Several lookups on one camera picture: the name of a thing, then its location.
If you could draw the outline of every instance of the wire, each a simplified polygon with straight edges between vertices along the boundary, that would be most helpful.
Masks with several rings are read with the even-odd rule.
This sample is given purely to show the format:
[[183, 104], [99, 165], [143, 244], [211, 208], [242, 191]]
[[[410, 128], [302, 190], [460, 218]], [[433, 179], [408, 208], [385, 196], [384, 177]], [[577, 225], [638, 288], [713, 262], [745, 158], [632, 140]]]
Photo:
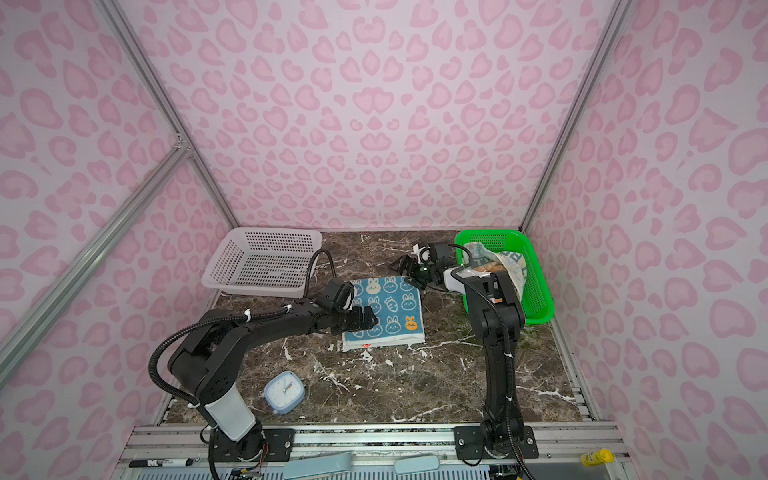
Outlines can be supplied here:
[[422, 257], [422, 253], [424, 253], [424, 252], [429, 253], [429, 248], [428, 247], [424, 247], [421, 250], [419, 250], [419, 260], [421, 260], [422, 263], [427, 263], [429, 261], [429, 259], [424, 260], [424, 257]]
[[[288, 312], [288, 309], [283, 307], [282, 309], [275, 310], [273, 312], [266, 312], [266, 313], [259, 313], [257, 315], [252, 315], [251, 319], [268, 319], [274, 316], [283, 315], [284, 313], [287, 313], [287, 312]], [[157, 362], [160, 360], [161, 355], [163, 355], [163, 352], [165, 352], [165, 350], [169, 346], [171, 346], [174, 342], [179, 340], [181, 337], [186, 336], [189, 332], [193, 332], [194, 330], [205, 328], [207, 326], [218, 325], [220, 323], [242, 322], [246, 319], [247, 317], [245, 317], [244, 315], [216, 316], [214, 318], [201, 320], [200, 322], [197, 322], [193, 325], [186, 326], [183, 329], [179, 330], [178, 332], [174, 333], [173, 335], [169, 336], [168, 338], [163, 340], [163, 342], [159, 346], [157, 346], [154, 352], [152, 352], [152, 356], [150, 356], [149, 358], [149, 365], [147, 366], [147, 369], [149, 370], [149, 378], [152, 380], [152, 382], [155, 385], [160, 387], [160, 389], [164, 390], [165, 392], [168, 392], [171, 395], [184, 400], [185, 402], [189, 402], [193, 406], [200, 405], [200, 402], [198, 402], [197, 399], [194, 398], [194, 396], [190, 395], [184, 390], [181, 390], [172, 386], [170, 383], [163, 380], [163, 377], [161, 377], [160, 373], [157, 371]]]
[[464, 460], [463, 458], [462, 458], [462, 462], [464, 462], [464, 464], [469, 466], [469, 467], [476, 467], [476, 466], [480, 465], [480, 462], [482, 462], [482, 456], [483, 456], [484, 453], [485, 453], [485, 441], [483, 441], [483, 448], [482, 448], [482, 450], [480, 450], [480, 458], [478, 458], [478, 461], [476, 463], [469, 463], [466, 460]]
[[261, 455], [261, 458], [259, 458], [259, 473], [261, 473], [261, 464], [264, 463], [264, 460], [270, 454], [270, 444], [266, 440], [264, 440], [263, 445], [264, 447], [261, 449], [262, 455]]
[[208, 444], [208, 469], [212, 480], [221, 480], [219, 472], [216, 471], [216, 462], [214, 462], [214, 430], [210, 431], [210, 443]]
[[208, 428], [208, 426], [209, 426], [209, 425], [206, 425], [206, 426], [204, 426], [204, 427], [203, 427], [203, 429], [202, 429], [202, 430], [200, 430], [200, 441], [201, 441], [202, 443], [206, 444], [206, 445], [208, 445], [208, 443], [209, 443], [209, 442], [208, 442], [208, 441], [207, 441], [207, 440], [206, 440], [206, 439], [203, 437], [203, 432], [205, 432], [205, 429], [207, 429], [207, 428]]
[[[449, 247], [459, 248], [461, 250], [464, 250], [464, 252], [468, 256], [468, 264], [472, 264], [472, 253], [470, 253], [469, 250], [467, 250], [465, 247], [461, 245], [456, 245], [455, 243], [449, 243]], [[465, 281], [462, 277], [460, 277], [457, 273], [461, 270], [464, 270], [466, 266], [463, 266], [463, 268], [459, 268], [456, 270], [453, 270], [451, 272], [451, 276], [459, 281], [462, 285], [469, 288], [473, 292], [475, 292], [478, 296], [480, 296], [487, 304], [491, 307], [491, 310], [493, 310], [493, 313], [498, 318], [498, 321], [502, 324], [502, 334], [504, 335], [504, 349], [506, 350], [505, 353], [511, 353], [511, 339], [509, 338], [509, 328], [507, 327], [507, 323], [504, 321], [504, 318], [502, 317], [501, 312], [498, 311], [498, 308], [496, 307], [496, 304], [493, 303], [493, 300], [489, 299], [486, 295], [483, 294], [477, 287], [472, 285], [470, 282]], [[515, 385], [515, 360], [513, 356], [506, 356], [506, 363], [507, 363], [507, 397], [512, 398], [515, 394], [515, 389], [517, 386]], [[511, 426], [511, 409], [507, 408], [506, 410], [506, 430], [507, 430], [507, 439], [509, 441], [509, 446], [512, 450], [512, 453], [515, 455], [515, 460], [517, 460], [518, 464], [520, 465], [520, 468], [523, 472], [525, 472], [525, 475], [529, 478], [529, 480], [536, 480], [536, 478], [531, 474], [531, 471], [528, 470], [528, 466], [525, 464], [525, 458], [522, 455], [522, 452], [520, 451], [520, 447], [518, 443], [515, 441], [515, 437], [512, 435], [512, 426]]]
[[460, 250], [464, 250], [464, 253], [466, 253], [466, 254], [467, 254], [467, 258], [469, 258], [469, 261], [467, 262], [467, 265], [471, 265], [471, 264], [472, 264], [472, 252], [470, 252], [469, 250], [467, 250], [467, 248], [466, 248], [466, 247], [464, 247], [463, 245], [457, 245], [457, 244], [455, 244], [455, 243], [449, 243], [449, 244], [448, 244], [448, 246], [449, 246], [449, 247], [458, 248], [458, 249], [460, 249]]
[[321, 253], [326, 254], [326, 256], [328, 257], [328, 263], [331, 266], [331, 276], [333, 276], [333, 278], [336, 278], [336, 267], [333, 266], [333, 257], [331, 257], [331, 253], [324, 248], [317, 250], [315, 253], [312, 254], [312, 257], [310, 258], [309, 266], [306, 269], [306, 277], [304, 278], [303, 298], [307, 298], [307, 296], [310, 294], [310, 279], [312, 278], [312, 268], [314, 268], [315, 260], [317, 260], [317, 257], [319, 257]]
[[443, 293], [451, 293], [451, 290], [448, 290], [447, 288], [438, 288], [432, 284], [427, 283], [427, 288], [431, 290], [435, 290], [437, 292], [443, 292]]

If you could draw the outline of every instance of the black mounting plate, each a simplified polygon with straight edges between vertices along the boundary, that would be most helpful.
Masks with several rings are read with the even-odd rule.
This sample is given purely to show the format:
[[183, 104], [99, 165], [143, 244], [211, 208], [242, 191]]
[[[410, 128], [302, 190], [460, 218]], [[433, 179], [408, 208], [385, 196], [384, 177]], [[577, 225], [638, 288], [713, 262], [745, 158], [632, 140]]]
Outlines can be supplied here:
[[270, 449], [267, 451], [265, 462], [288, 462], [293, 450], [293, 429], [264, 429], [266, 443]]
[[[456, 457], [459, 460], [478, 460], [479, 458], [492, 459], [490, 455], [485, 453], [485, 440], [483, 437], [482, 427], [454, 427], [453, 436], [456, 446]], [[536, 438], [533, 435], [533, 429], [527, 425], [523, 427], [523, 441], [518, 442], [520, 451], [524, 458], [538, 458], [538, 447], [536, 446]], [[513, 454], [509, 454], [508, 458], [514, 458]]]
[[[264, 429], [262, 432], [269, 446], [264, 461], [287, 462], [290, 460], [290, 453], [293, 450], [293, 436], [296, 432], [293, 429]], [[214, 445], [218, 445], [214, 449], [214, 461], [216, 463], [241, 462], [237, 450], [233, 448], [234, 443], [221, 431], [217, 429], [210, 440], [215, 442]]]

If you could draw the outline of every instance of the white plastic basket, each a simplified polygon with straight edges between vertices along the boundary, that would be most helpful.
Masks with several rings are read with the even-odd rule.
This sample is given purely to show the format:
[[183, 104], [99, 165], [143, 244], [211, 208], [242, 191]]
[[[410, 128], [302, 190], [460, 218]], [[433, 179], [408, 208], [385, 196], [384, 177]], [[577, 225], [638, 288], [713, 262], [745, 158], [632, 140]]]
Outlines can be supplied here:
[[205, 268], [203, 285], [236, 295], [300, 298], [310, 257], [323, 244], [315, 230], [230, 230]]

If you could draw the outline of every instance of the pink leopard print wall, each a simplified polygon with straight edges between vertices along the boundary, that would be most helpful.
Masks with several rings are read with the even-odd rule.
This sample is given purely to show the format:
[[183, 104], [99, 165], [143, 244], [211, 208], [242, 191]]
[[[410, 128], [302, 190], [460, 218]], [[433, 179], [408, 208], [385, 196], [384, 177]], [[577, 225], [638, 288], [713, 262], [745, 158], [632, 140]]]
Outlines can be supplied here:
[[515, 226], [612, 0], [121, 3], [246, 225]]
[[0, 477], [108, 478], [161, 400], [149, 355], [199, 318], [212, 294], [200, 278], [226, 233], [182, 165], [0, 392]]
[[768, 477], [768, 3], [644, 0], [533, 229], [641, 478]]
[[88, 0], [4, 2], [0, 58], [1, 343], [172, 140]]

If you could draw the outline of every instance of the blue towel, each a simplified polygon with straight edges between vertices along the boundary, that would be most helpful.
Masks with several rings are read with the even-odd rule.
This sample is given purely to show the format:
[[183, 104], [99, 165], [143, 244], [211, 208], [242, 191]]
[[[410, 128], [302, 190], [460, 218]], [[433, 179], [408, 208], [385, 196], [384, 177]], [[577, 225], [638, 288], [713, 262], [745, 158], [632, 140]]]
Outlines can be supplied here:
[[422, 299], [419, 291], [402, 276], [352, 280], [352, 305], [370, 305], [379, 325], [370, 330], [345, 333], [343, 351], [368, 346], [424, 343]]

